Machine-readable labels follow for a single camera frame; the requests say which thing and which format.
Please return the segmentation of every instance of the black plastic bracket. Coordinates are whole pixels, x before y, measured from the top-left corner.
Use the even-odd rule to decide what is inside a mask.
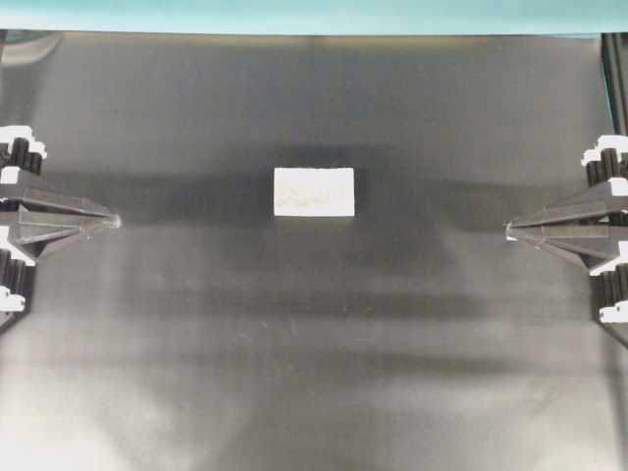
[[[602,61],[614,131],[628,135],[628,33],[602,35]]]

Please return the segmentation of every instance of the teal wall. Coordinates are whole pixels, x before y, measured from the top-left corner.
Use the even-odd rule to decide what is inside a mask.
[[[628,0],[0,0],[0,27],[241,34],[628,30]]]

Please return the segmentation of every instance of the white rectangular block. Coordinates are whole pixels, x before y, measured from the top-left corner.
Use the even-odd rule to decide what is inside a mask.
[[[275,216],[354,216],[353,169],[275,169]]]

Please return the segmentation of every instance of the gripper jaw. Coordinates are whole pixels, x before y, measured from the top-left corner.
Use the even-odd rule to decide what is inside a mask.
[[[581,160],[589,187],[506,225],[520,240],[586,269],[603,323],[628,323],[628,137],[603,135]]]
[[[0,128],[0,329],[28,305],[28,273],[39,258],[122,224],[106,206],[43,179],[45,158],[29,127]]]

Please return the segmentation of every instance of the white sticker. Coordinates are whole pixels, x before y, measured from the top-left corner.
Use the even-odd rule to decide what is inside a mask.
[[[355,215],[353,169],[275,169],[275,216]]]

